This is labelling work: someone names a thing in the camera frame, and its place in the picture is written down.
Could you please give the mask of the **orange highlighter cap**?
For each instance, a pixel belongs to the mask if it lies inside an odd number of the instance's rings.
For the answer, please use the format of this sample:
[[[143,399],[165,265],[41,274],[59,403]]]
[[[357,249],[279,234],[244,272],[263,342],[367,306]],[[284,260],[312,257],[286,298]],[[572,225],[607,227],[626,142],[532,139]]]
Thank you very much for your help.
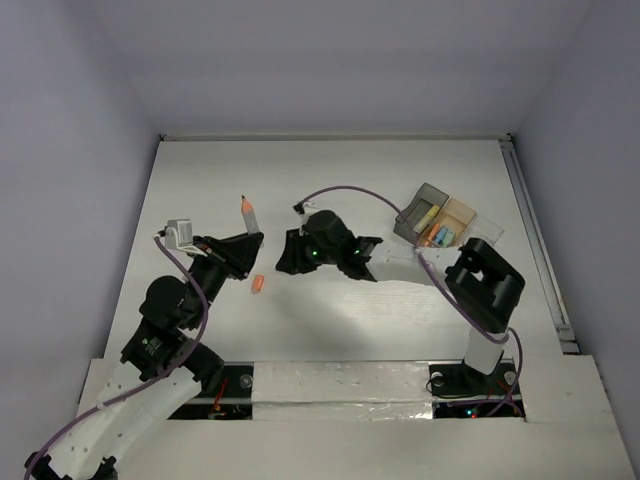
[[[253,277],[252,284],[251,284],[251,292],[253,294],[259,294],[263,290],[264,284],[265,284],[265,276],[262,274],[255,275]]]

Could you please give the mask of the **clear orange-tipped highlighter pen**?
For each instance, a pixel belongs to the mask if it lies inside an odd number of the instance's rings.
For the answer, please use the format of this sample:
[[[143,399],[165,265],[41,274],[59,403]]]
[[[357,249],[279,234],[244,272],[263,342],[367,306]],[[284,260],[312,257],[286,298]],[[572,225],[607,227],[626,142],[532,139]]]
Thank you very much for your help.
[[[245,196],[241,197],[241,215],[248,234],[255,234],[260,231],[255,210]]]

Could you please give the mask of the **orange highlighter pen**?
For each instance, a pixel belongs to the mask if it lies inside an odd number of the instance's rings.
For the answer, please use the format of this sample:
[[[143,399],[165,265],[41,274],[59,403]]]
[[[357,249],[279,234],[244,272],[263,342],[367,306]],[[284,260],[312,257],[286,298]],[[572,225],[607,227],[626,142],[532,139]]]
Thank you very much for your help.
[[[429,231],[427,237],[426,237],[426,241],[427,242],[432,242],[434,240],[434,238],[436,237],[438,231],[440,230],[440,225],[439,224],[435,224],[432,229]]]

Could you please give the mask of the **green highlighter pen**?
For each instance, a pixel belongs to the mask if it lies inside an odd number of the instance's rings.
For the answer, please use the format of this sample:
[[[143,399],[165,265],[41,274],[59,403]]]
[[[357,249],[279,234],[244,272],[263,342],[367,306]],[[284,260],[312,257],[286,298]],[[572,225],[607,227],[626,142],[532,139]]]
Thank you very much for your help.
[[[447,234],[443,240],[443,246],[444,247],[448,247],[452,244],[453,240],[455,238],[455,233],[451,230],[447,231]]]

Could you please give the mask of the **yellow highlighter pen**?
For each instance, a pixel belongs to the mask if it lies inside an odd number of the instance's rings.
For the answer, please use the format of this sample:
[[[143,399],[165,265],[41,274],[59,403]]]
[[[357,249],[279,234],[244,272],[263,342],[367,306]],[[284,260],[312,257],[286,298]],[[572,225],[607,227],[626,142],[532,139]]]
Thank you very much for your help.
[[[418,234],[421,234],[430,222],[437,216],[440,207],[438,205],[433,205],[414,225],[414,231]]]

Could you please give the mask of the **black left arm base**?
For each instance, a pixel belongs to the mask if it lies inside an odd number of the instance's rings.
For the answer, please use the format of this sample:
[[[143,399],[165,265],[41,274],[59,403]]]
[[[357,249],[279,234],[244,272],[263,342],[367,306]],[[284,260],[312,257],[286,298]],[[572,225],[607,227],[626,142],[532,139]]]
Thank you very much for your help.
[[[170,420],[251,420],[254,386],[253,362],[226,362],[218,386],[179,407]]]

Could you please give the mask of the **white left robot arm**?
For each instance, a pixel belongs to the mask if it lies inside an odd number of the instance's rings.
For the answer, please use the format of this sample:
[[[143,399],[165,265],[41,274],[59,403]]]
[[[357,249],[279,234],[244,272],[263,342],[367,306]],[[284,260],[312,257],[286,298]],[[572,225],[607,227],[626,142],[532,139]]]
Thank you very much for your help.
[[[264,236],[182,236],[178,226],[169,222],[154,242],[166,256],[188,254],[191,266],[149,285],[140,324],[94,405],[28,458],[26,478],[115,479],[186,401],[217,392],[224,362],[201,341],[209,308],[226,280],[249,276]]]

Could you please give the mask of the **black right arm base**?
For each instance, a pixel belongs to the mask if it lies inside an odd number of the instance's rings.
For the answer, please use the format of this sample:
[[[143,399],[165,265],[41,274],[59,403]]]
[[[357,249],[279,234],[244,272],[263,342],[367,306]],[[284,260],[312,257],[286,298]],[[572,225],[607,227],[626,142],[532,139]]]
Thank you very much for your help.
[[[514,384],[516,367],[501,362],[491,375],[463,363],[429,366],[425,388],[432,396],[435,419],[526,417],[520,387]]]

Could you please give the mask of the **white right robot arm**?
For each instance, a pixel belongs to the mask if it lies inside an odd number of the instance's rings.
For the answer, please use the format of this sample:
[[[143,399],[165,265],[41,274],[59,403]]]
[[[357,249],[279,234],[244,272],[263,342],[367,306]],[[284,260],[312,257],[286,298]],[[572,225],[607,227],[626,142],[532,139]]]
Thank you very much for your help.
[[[460,247],[394,244],[356,236],[334,212],[321,210],[305,214],[300,227],[285,233],[276,270],[302,275],[323,265],[336,267],[352,280],[436,287],[470,325],[460,368],[462,384],[482,392],[496,381],[510,318],[526,282],[491,244],[477,237]]]

